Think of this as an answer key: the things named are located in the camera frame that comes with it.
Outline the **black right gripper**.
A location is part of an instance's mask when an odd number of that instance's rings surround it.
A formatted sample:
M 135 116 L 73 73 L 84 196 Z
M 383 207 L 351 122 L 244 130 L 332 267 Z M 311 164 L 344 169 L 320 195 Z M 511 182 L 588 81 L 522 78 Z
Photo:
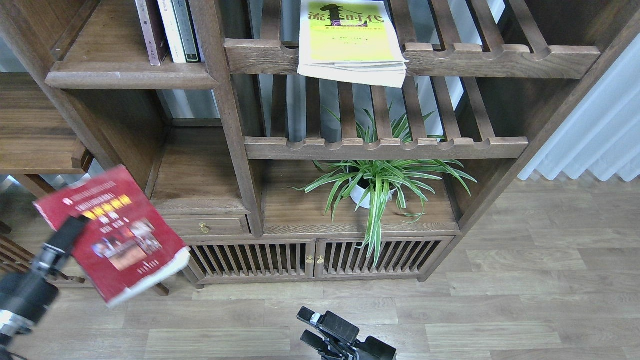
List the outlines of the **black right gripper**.
M 305 330 L 301 341 L 311 347 L 323 360 L 395 360 L 397 349 L 376 337 L 358 340 L 360 329 L 331 311 L 324 314 L 302 306 L 298 321 L 316 328 L 321 337 Z

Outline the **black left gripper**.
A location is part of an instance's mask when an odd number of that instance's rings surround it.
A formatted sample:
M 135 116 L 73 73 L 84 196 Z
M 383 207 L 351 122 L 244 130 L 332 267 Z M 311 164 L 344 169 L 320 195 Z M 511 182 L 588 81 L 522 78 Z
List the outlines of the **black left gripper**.
M 60 272 L 68 260 L 68 253 L 91 221 L 84 215 L 69 216 L 51 237 L 50 244 L 42 246 L 25 273 L 10 273 L 1 281 L 1 315 L 17 317 L 30 326 L 37 325 L 59 294 L 59 289 L 48 281 L 48 276 Z

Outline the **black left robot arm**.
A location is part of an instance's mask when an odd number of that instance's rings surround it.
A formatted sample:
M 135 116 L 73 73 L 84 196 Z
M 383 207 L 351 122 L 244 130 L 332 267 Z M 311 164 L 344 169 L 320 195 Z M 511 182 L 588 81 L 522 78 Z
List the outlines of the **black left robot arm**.
M 8 347 L 16 335 L 29 334 L 59 294 L 48 276 L 61 272 L 70 258 L 74 242 L 90 222 L 84 215 L 69 216 L 61 228 L 44 243 L 28 271 L 4 276 L 0 287 L 1 358 L 11 360 Z

